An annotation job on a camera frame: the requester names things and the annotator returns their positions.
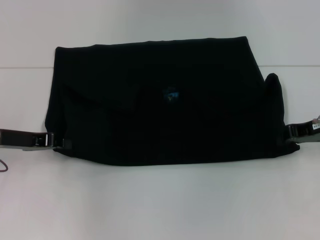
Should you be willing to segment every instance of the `white surface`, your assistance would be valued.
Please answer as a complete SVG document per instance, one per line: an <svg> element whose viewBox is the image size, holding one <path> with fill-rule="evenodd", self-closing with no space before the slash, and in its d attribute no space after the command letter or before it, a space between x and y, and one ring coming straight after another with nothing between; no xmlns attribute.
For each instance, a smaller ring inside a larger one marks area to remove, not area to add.
<svg viewBox="0 0 320 240"><path fill-rule="evenodd" d="M1 0L0 128L45 130L57 46L238 36L248 37L260 66L278 66L260 69L280 78L285 122L309 121L320 114L320 67L310 67L320 65L319 7L316 0ZM276 159L115 167L0 149L9 166L0 173L0 238L318 240L319 155L320 145L305 143Z"/></svg>
<svg viewBox="0 0 320 240"><path fill-rule="evenodd" d="M52 77L53 69L0 69L0 128L46 132Z"/></svg>
<svg viewBox="0 0 320 240"><path fill-rule="evenodd" d="M6 240L318 240L320 147L276 159L116 167L2 149Z"/></svg>
<svg viewBox="0 0 320 240"><path fill-rule="evenodd" d="M247 36L259 65L320 65L317 0L1 0L0 67L52 67L54 50Z"/></svg>

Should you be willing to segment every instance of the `cord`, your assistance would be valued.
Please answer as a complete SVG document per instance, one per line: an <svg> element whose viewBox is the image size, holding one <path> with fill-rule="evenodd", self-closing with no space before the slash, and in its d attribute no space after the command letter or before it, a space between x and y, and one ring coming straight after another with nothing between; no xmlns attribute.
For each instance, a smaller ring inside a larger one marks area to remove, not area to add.
<svg viewBox="0 0 320 240"><path fill-rule="evenodd" d="M8 165L4 161L2 161L1 159L0 159L0 163L2 163L5 166L5 170L0 170L0 173L4 173L4 172L8 171L8 169L9 169Z"/></svg>

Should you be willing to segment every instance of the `black fabric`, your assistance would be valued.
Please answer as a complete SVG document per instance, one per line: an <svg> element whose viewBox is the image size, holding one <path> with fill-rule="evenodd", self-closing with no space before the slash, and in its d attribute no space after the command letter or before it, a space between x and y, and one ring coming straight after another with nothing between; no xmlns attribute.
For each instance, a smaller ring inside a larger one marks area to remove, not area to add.
<svg viewBox="0 0 320 240"><path fill-rule="evenodd" d="M278 77L263 80L246 37L55 51L45 126L62 154L121 166L274 158L284 143Z"/></svg>

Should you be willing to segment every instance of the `blue logo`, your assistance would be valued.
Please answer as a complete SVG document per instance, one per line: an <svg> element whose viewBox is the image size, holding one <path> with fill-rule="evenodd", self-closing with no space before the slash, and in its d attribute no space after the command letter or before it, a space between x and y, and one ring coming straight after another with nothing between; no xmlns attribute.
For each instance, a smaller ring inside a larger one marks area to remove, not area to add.
<svg viewBox="0 0 320 240"><path fill-rule="evenodd" d="M173 104L179 99L179 92L175 87L168 87L163 90L163 97L168 104Z"/></svg>

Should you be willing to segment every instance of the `label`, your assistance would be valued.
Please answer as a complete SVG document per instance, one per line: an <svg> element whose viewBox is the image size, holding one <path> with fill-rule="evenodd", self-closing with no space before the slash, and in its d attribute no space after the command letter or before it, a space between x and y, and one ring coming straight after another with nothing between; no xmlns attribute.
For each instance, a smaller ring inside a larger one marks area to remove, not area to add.
<svg viewBox="0 0 320 240"><path fill-rule="evenodd" d="M320 129L320 123L312 124L313 130Z"/></svg>

